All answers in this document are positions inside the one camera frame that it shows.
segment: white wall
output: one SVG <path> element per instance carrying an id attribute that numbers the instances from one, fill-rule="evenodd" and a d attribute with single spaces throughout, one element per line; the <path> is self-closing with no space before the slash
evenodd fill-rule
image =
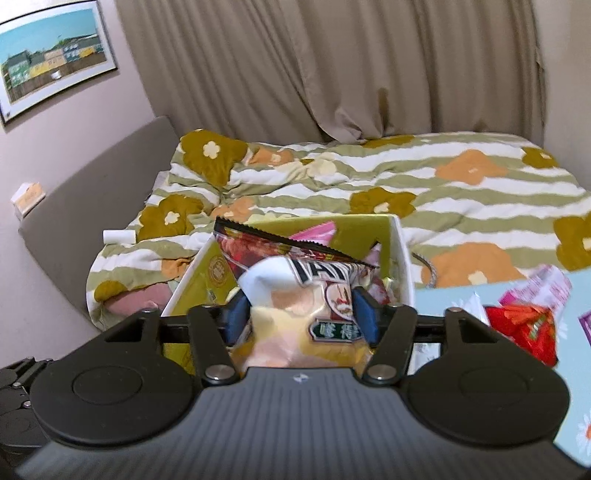
<path id="1" fill-rule="evenodd" d="M 534 0 L 546 68 L 544 146 L 591 190 L 591 0 Z"/>
<path id="2" fill-rule="evenodd" d="M 0 0 L 0 22 L 63 0 Z M 0 127 L 0 368 L 25 356 L 59 358 L 96 330 L 53 286 L 18 235 L 9 202 L 24 181 L 50 191 L 154 118 L 113 0 L 101 0 L 118 73 L 58 95 Z"/>

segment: blue sky in picture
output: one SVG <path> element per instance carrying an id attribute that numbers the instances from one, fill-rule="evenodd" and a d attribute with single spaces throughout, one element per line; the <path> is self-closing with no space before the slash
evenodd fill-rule
<path id="1" fill-rule="evenodd" d="M 0 34 L 0 63 L 25 50 L 48 50 L 62 39 L 95 33 L 96 23 L 92 9 L 43 18 Z"/>

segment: metal screw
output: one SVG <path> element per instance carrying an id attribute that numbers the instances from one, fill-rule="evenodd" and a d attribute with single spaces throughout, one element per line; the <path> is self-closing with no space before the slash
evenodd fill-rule
<path id="1" fill-rule="evenodd" d="M 205 370 L 205 375 L 212 380 L 228 380 L 234 373 L 235 370 L 232 367 L 223 364 L 212 365 Z"/>
<path id="2" fill-rule="evenodd" d="M 391 380 L 397 370 L 392 365 L 378 364 L 368 368 L 368 375 L 375 380 Z"/>

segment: white roll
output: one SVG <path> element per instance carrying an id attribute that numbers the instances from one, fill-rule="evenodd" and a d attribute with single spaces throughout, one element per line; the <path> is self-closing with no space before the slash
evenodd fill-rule
<path id="1" fill-rule="evenodd" d="M 103 230 L 105 245 L 134 245 L 135 230 Z"/>

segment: round sticker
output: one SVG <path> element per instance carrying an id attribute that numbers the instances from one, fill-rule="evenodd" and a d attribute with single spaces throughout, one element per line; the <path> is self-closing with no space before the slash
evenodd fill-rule
<path id="1" fill-rule="evenodd" d="M 326 303 L 339 317 L 353 320 L 353 302 L 348 285 L 333 283 L 326 287 Z"/>
<path id="2" fill-rule="evenodd" d="M 218 287 L 221 287 L 228 277 L 228 264 L 221 255 L 216 255 L 209 261 L 207 268 L 209 279 Z"/>

